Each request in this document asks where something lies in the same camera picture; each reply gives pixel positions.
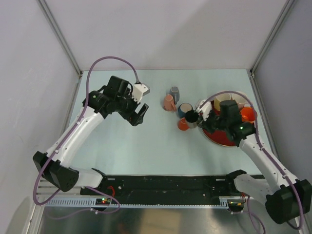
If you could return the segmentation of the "brown grey mug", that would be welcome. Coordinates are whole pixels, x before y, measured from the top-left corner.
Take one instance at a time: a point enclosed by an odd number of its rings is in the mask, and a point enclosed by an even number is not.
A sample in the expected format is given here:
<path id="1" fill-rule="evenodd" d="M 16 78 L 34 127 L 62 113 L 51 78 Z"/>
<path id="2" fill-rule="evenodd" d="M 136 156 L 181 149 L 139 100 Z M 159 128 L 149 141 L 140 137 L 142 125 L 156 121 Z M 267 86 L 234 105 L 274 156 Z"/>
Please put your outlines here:
<path id="1" fill-rule="evenodd" d="M 188 112 L 185 113 L 185 120 L 190 129 L 197 127 L 198 118 L 199 114 L 194 110 L 189 110 Z"/>

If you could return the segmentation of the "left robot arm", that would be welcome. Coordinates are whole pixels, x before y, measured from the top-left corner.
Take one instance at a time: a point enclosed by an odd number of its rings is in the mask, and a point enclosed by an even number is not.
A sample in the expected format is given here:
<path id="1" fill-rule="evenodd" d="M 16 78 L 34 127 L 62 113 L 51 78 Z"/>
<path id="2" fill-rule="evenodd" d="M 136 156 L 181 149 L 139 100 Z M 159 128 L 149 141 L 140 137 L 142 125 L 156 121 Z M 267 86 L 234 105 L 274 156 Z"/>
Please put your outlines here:
<path id="1" fill-rule="evenodd" d="M 82 103 L 80 113 L 45 153 L 36 152 L 33 161 L 42 177 L 63 192 L 73 187 L 91 187 L 98 195 L 108 190 L 104 174 L 97 169 L 77 169 L 72 161 L 90 133 L 108 115 L 116 112 L 132 126 L 143 123 L 149 106 L 144 104 L 139 112 L 136 108 L 150 91 L 144 83 L 130 84 L 128 81 L 111 76 L 107 85 L 91 91 Z"/>

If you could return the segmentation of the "pink mug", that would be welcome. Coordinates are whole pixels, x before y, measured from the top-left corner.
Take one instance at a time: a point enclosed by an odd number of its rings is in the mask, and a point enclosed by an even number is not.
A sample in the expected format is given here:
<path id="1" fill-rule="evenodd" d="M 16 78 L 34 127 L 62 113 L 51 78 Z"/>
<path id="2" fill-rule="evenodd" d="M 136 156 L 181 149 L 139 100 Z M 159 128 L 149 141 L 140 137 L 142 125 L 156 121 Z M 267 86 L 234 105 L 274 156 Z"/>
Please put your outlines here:
<path id="1" fill-rule="evenodd" d="M 236 101 L 239 110 L 241 110 L 243 107 L 250 107 L 251 105 L 249 104 L 249 102 L 243 97 L 243 96 L 246 97 L 246 94 L 243 92 L 238 93 L 240 93 L 240 95 L 232 93 L 232 100 Z"/>

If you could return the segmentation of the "large orange mug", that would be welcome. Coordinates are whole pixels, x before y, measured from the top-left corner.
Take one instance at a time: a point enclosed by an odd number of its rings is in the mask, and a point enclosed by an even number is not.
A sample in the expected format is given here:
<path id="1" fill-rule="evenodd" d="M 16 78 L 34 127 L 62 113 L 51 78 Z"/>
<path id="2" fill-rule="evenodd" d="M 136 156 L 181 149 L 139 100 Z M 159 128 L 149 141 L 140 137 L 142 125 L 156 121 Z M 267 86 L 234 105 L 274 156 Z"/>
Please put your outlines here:
<path id="1" fill-rule="evenodd" d="M 254 112 L 252 107 L 243 107 L 240 114 L 243 122 L 254 123 L 257 118 L 257 113 Z"/>

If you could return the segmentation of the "salmon mug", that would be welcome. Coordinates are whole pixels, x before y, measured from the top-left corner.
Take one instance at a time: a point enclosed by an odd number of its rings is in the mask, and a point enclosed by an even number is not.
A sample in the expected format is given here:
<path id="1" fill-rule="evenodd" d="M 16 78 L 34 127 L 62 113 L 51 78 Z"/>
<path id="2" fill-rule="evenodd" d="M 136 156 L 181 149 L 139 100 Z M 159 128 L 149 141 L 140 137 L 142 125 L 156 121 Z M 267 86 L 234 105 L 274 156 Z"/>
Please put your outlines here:
<path id="1" fill-rule="evenodd" d="M 175 105 L 174 98 L 172 95 L 168 94 L 165 96 L 163 100 L 163 109 L 169 112 L 176 111 L 176 105 Z"/>

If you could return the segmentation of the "yellow mug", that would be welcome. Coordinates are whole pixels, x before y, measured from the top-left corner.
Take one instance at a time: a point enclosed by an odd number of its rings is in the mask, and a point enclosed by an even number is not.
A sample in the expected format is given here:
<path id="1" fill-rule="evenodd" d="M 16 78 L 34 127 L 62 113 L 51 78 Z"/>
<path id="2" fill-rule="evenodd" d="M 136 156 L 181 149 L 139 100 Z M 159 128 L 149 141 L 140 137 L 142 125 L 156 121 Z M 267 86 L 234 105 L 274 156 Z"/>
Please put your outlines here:
<path id="1" fill-rule="evenodd" d="M 222 101 L 226 101 L 226 100 L 231 100 L 232 99 L 232 95 L 229 93 L 224 93 L 224 94 L 220 94 L 217 95 L 214 98 L 214 109 L 220 112 L 220 104 Z"/>

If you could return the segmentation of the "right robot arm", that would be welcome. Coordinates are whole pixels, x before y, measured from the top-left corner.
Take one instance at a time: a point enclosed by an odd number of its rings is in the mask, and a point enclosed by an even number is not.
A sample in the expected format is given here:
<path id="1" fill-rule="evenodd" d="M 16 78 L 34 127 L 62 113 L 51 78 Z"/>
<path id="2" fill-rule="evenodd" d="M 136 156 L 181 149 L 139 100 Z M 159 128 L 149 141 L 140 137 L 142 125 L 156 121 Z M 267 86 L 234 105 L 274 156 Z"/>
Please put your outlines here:
<path id="1" fill-rule="evenodd" d="M 242 121 L 234 100 L 222 101 L 217 114 L 211 102 L 199 101 L 195 105 L 198 123 L 209 133 L 224 131 L 230 141 L 240 148 L 257 166 L 265 178 L 259 181 L 246 172 L 233 172 L 225 183 L 228 194 L 246 193 L 263 204 L 271 219 L 283 224 L 310 211 L 312 185 L 299 180 L 268 150 L 256 132 L 255 124 Z"/>

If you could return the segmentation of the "small orange mug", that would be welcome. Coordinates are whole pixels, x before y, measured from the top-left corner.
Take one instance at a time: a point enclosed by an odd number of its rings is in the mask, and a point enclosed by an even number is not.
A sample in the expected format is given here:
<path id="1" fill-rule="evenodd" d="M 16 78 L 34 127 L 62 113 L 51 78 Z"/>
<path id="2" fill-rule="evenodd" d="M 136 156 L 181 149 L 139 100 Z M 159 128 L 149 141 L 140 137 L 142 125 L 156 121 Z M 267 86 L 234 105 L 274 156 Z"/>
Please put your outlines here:
<path id="1" fill-rule="evenodd" d="M 186 121 L 186 118 L 181 118 L 180 121 L 178 122 L 177 124 L 178 128 L 181 130 L 181 131 L 187 131 L 189 129 L 189 126 L 188 126 L 188 123 Z"/>

